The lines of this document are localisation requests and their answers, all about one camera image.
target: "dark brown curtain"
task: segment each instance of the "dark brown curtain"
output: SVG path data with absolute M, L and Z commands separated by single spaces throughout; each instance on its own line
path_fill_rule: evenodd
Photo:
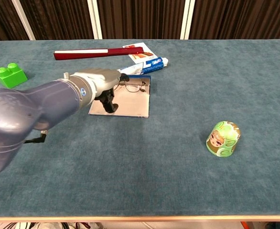
M 28 39 L 11 0 L 0 0 L 0 41 Z
M 179 39 L 185 0 L 97 0 L 103 39 Z
M 196 0 L 189 39 L 280 39 L 280 0 Z
M 37 40 L 93 39 L 87 0 L 20 0 Z

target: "teal tablecloth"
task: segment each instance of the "teal tablecloth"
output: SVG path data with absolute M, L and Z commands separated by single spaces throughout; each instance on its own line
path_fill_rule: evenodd
M 133 64 L 128 56 L 55 61 L 54 50 L 135 42 L 0 42 L 0 66 L 18 63 L 29 81 L 17 89 L 27 89 L 64 72 Z M 169 59 L 151 73 L 150 117 L 84 109 L 44 144 L 24 145 L 0 173 L 0 216 L 280 214 L 280 40 L 144 42 Z M 228 158 L 205 146 L 221 120 L 242 131 Z

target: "eyeglasses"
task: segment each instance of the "eyeglasses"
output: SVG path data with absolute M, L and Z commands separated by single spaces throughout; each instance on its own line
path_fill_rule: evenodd
M 119 85 L 124 85 L 126 90 L 129 92 L 135 93 L 138 91 L 145 92 L 145 90 L 142 88 L 145 86 L 145 82 L 141 78 L 130 78 L 129 81 L 120 81 L 114 88 L 113 90 L 115 91 L 118 89 Z

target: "green lego brick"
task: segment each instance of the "green lego brick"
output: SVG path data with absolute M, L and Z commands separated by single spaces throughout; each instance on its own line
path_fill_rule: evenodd
M 7 68 L 0 68 L 0 83 L 3 86 L 13 88 L 25 81 L 27 77 L 16 63 L 10 63 Z

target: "wooden table edge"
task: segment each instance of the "wooden table edge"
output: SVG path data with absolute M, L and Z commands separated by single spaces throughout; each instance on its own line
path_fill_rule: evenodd
M 280 215 L 226 216 L 67 216 L 67 217 L 0 217 L 0 222 L 202 222 L 202 221 L 266 221 L 280 222 Z

